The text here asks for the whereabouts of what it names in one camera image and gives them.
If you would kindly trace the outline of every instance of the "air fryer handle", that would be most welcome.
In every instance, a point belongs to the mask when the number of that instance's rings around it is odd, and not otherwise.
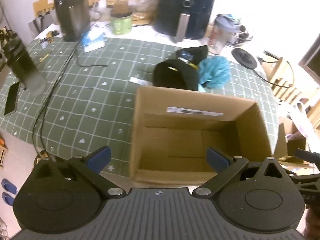
[[[186,13],[180,14],[177,34],[174,39],[175,43],[183,41],[184,37],[186,36],[189,19],[190,19],[190,14],[186,14]]]

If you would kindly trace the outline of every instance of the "green checkered tablecloth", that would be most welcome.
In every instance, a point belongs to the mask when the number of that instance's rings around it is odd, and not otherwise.
[[[1,129],[32,143],[35,118],[74,46],[75,43],[66,43],[61,38],[55,38],[46,49],[41,49],[39,40],[28,46],[29,54],[47,81],[47,90],[35,98],[21,88],[17,111],[3,117],[9,87],[17,81],[10,73],[0,91]],[[109,67],[79,67],[75,59],[71,60],[45,118],[43,137],[47,150],[69,159],[75,155],[85,156],[108,145],[112,150],[112,160],[105,171],[128,176],[131,122],[138,87],[129,82],[129,78],[151,81],[154,66],[174,58],[177,49],[180,48],[155,42],[106,38],[105,47],[79,53],[82,65],[108,64]],[[50,55],[39,63],[40,58],[49,52]],[[230,67],[230,82],[221,90],[207,92],[255,99],[274,149],[278,130],[277,103],[270,87],[239,64],[231,62]],[[36,144],[41,146],[38,130]]]

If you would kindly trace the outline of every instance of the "barcode label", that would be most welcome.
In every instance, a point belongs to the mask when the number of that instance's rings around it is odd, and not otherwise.
[[[200,111],[200,110],[193,110],[193,109],[186,109],[186,108],[178,108],[178,107],[172,107],[172,106],[167,107],[167,112],[169,112],[169,113],[181,113],[181,114],[223,116],[223,113]]]

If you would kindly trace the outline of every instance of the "blue slipper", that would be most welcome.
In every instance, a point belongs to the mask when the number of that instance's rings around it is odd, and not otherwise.
[[[8,193],[2,192],[2,199],[6,202],[9,206],[13,206],[14,198],[11,197]]]
[[[8,192],[16,195],[18,193],[17,187],[13,185],[10,181],[7,179],[3,179],[1,181],[1,186]]]

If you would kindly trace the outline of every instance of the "black kettle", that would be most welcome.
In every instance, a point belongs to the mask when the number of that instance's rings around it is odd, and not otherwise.
[[[64,41],[78,41],[90,28],[88,0],[54,0]]]

